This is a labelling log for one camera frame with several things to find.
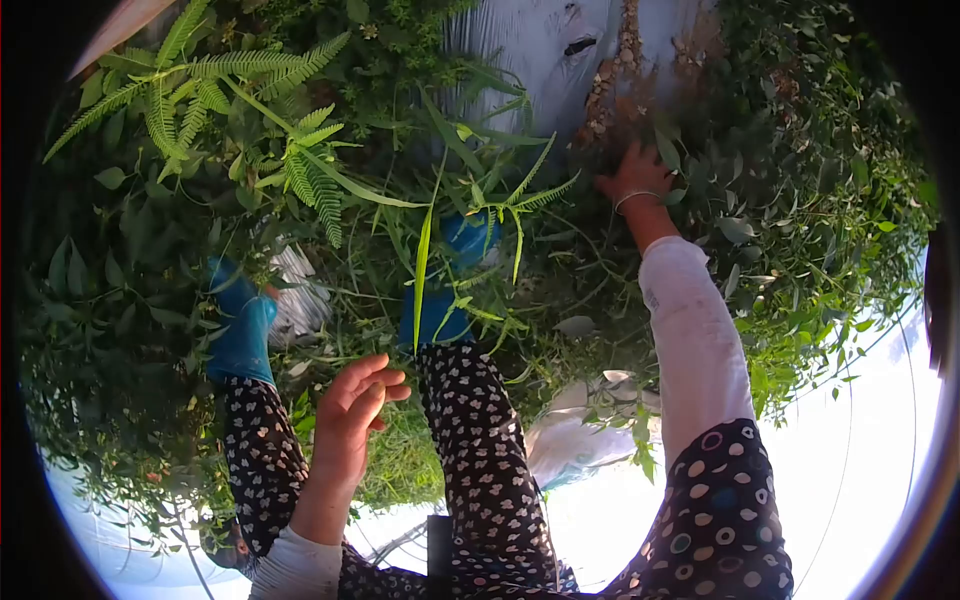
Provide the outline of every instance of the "foliage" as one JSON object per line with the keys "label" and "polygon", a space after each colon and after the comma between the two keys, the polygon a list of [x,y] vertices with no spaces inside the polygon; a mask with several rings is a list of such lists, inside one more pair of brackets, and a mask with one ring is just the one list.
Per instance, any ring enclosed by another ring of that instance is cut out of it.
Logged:
{"label": "foliage", "polygon": [[[552,137],[491,132],[491,115],[466,122],[435,106],[449,84],[464,102],[490,86],[511,95],[493,113],[531,122],[516,78],[442,57],[444,20],[468,2],[219,3],[229,19],[207,4],[194,0],[160,43],[103,57],[67,98],[80,113],[55,119],[73,120],[28,211],[23,389],[37,442],[85,468],[81,493],[130,504],[155,535],[175,522],[175,498],[232,516],[223,409],[203,375],[223,331],[211,255],[283,288],[269,260],[297,243],[331,292],[315,339],[271,356],[308,453],[313,400],[346,362],[389,351],[414,375],[396,353],[407,285],[418,298],[453,290],[525,424],[604,369],[657,388],[639,256],[609,203],[546,159]],[[721,9],[730,53],[708,66],[710,96],[644,134],[681,174],[664,202],[710,256],[756,411],[784,423],[797,390],[856,360],[845,344],[916,297],[935,192],[899,86],[842,5]],[[450,265],[438,232],[457,213],[502,224],[482,267]],[[554,328],[575,315],[591,334]],[[589,420],[633,424],[652,476],[648,411],[593,401]],[[442,495],[416,394],[384,419],[357,499],[378,509]]]}

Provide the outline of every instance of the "person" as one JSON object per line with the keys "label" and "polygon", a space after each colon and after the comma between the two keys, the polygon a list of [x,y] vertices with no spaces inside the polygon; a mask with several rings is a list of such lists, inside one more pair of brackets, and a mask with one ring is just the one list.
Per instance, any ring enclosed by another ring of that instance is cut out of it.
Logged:
{"label": "person", "polygon": [[[660,361],[666,490],[653,526],[605,589],[580,592],[554,553],[523,432],[493,360],[468,327],[454,342],[421,343],[420,397],[453,525],[452,598],[791,596],[791,563],[743,349],[707,257],[683,240],[659,202],[673,176],[656,156],[634,143],[615,176],[595,181],[642,254],[639,285]],[[225,387],[225,449],[251,557],[241,565],[252,578],[251,598],[425,598],[424,575],[376,568],[344,539],[368,437],[384,428],[378,413],[411,394],[404,373],[389,368],[385,354],[340,371],[318,402],[308,466],[266,364],[271,302],[242,277],[227,292],[233,288],[242,293],[221,305],[236,316],[208,372]],[[466,323],[461,318],[444,327],[458,329]],[[256,349],[244,350],[242,340],[251,336]],[[641,533],[634,526],[625,524],[625,535]]]}

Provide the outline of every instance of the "silver bangle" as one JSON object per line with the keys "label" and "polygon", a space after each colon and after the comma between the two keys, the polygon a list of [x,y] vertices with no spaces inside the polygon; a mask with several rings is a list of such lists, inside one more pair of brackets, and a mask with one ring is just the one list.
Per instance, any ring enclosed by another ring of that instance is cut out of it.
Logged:
{"label": "silver bangle", "polygon": [[654,196],[654,197],[656,197],[656,198],[659,198],[659,197],[660,197],[660,194],[655,194],[654,192],[648,192],[648,191],[631,192],[631,193],[627,194],[626,196],[624,196],[623,198],[621,198],[616,204],[613,205],[613,212],[615,212],[615,213],[618,214],[618,215],[622,215],[623,213],[620,212],[620,205],[621,205],[621,204],[627,202],[627,201],[630,200],[633,196],[642,196],[642,195],[644,195],[644,194],[649,194],[650,196]]}

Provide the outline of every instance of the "grass blade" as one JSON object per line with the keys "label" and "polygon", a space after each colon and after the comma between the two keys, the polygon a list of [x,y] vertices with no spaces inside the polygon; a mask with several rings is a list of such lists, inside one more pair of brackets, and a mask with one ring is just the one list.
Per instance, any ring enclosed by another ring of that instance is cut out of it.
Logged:
{"label": "grass blade", "polygon": [[420,242],[417,244],[417,272],[414,275],[414,356],[417,355],[417,347],[420,344],[420,316],[423,310],[423,284],[426,283],[426,259],[430,254],[430,227],[433,221],[433,204],[437,201],[440,179],[444,176],[446,152],[447,148],[444,148],[444,159],[440,161],[440,169],[437,171],[437,181],[433,186],[433,197],[430,199],[430,207],[426,209],[426,217],[423,219],[423,225],[420,226]]}
{"label": "grass blade", "polygon": [[477,175],[483,177],[484,169],[483,165],[480,164],[480,161],[477,160],[477,157],[470,151],[470,148],[467,147],[457,135],[456,131],[446,122],[444,116],[440,114],[440,111],[437,110],[437,107],[433,105],[433,102],[430,100],[429,94],[426,93],[426,90],[423,89],[423,86],[420,85],[420,97],[423,100],[423,105],[426,107],[427,112],[430,113],[430,118],[433,119],[433,124],[437,128],[437,131],[440,133],[440,137],[444,139],[444,143],[447,148],[452,148],[453,152],[457,153],[457,156],[466,164],[470,171],[473,171]]}

